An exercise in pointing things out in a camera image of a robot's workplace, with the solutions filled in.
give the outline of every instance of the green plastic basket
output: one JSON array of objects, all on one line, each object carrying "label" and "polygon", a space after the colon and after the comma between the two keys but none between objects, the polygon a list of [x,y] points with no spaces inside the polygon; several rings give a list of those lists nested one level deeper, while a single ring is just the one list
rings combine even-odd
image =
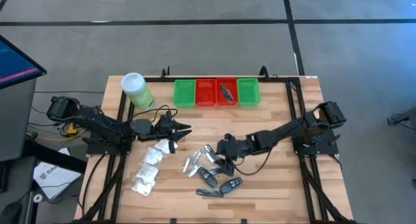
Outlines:
[{"label": "green plastic basket", "polygon": [[195,80],[176,80],[174,91],[175,106],[195,106],[195,86]]},{"label": "green plastic basket", "polygon": [[237,79],[237,86],[240,105],[255,106],[260,103],[258,79]]}]

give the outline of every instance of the white lid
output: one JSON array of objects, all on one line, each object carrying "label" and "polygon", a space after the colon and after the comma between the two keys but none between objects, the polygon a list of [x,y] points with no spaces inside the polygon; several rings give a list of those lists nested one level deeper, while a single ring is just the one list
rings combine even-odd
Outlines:
[{"label": "white lid", "polygon": [[146,81],[139,73],[128,73],[122,79],[122,88],[126,94],[138,94],[146,87]]}]

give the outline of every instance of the computer monitor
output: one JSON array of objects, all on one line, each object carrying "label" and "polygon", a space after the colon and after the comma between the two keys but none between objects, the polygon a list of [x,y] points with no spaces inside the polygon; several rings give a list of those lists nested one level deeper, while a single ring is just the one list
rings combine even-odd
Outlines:
[{"label": "computer monitor", "polygon": [[0,35],[0,89],[45,74],[42,66]]}]

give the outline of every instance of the wooden tabletop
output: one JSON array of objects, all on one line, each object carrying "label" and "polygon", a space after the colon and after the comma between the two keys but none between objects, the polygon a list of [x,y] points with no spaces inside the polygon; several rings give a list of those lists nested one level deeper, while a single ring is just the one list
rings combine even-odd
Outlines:
[{"label": "wooden tabletop", "polygon": [[[103,99],[103,111],[113,118],[116,118],[120,104],[121,79],[122,76],[109,77]],[[300,80],[306,109],[311,110],[323,102],[319,80],[316,77],[300,77]],[[164,104],[175,108],[172,103],[173,82],[149,82],[148,86],[155,97],[154,108]],[[171,218],[177,218],[178,223],[239,223],[241,219],[247,219],[249,223],[308,223],[299,161],[293,152],[290,138],[282,140],[273,148],[267,164],[256,175],[244,176],[236,171],[235,177],[241,177],[243,185],[223,199],[196,195],[196,188],[209,188],[208,185],[198,175],[188,178],[187,174],[181,172],[188,156],[192,156],[207,143],[216,149],[216,143],[227,132],[242,139],[246,134],[274,129],[291,120],[284,83],[260,82],[259,89],[261,103],[256,107],[179,108],[176,121],[192,125],[192,133],[179,141],[176,154],[163,159],[157,183],[149,197],[135,193],[131,187],[134,185],[133,177],[140,168],[139,163],[148,147],[154,146],[155,142],[134,142],[125,165],[117,222],[169,223]],[[293,96],[299,111],[296,94],[293,93]],[[127,118],[128,107],[129,104],[126,103],[124,119]],[[154,113],[141,116],[153,117]],[[86,178],[98,158],[99,156],[93,156],[88,160]],[[265,155],[247,156],[239,168],[247,173],[255,171],[264,159]],[[103,189],[107,163],[108,156],[93,174],[86,198],[86,210]],[[326,195],[345,217],[352,219],[339,164],[328,156],[320,155],[318,167]],[[218,184],[230,179],[226,175],[217,175],[216,178]],[[110,216],[113,193],[114,189],[107,202],[106,218]],[[319,206],[314,192],[313,199],[315,215],[319,219]],[[75,218],[80,217],[81,209],[78,207]]]}]

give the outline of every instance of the concrete floor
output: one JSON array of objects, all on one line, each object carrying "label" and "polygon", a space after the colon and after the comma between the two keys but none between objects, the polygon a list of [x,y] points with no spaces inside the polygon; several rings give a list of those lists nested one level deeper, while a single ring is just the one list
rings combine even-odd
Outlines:
[{"label": "concrete floor", "polygon": [[[291,0],[296,19],[416,18],[416,0]],[[283,0],[8,0],[0,21],[285,18]],[[325,100],[348,118],[339,149],[354,217],[363,223],[414,223],[416,134],[386,117],[416,104],[416,25],[297,25],[304,69],[318,75]],[[286,25],[0,27],[43,65],[36,89],[102,91],[108,75],[296,75]],[[36,94],[46,110],[52,95]],[[98,105],[102,95],[71,95]],[[33,112],[31,121],[49,123]],[[58,149],[64,144],[43,144]],[[72,153],[85,147],[72,142]],[[79,184],[59,205],[42,203],[37,223],[70,221]]]}]

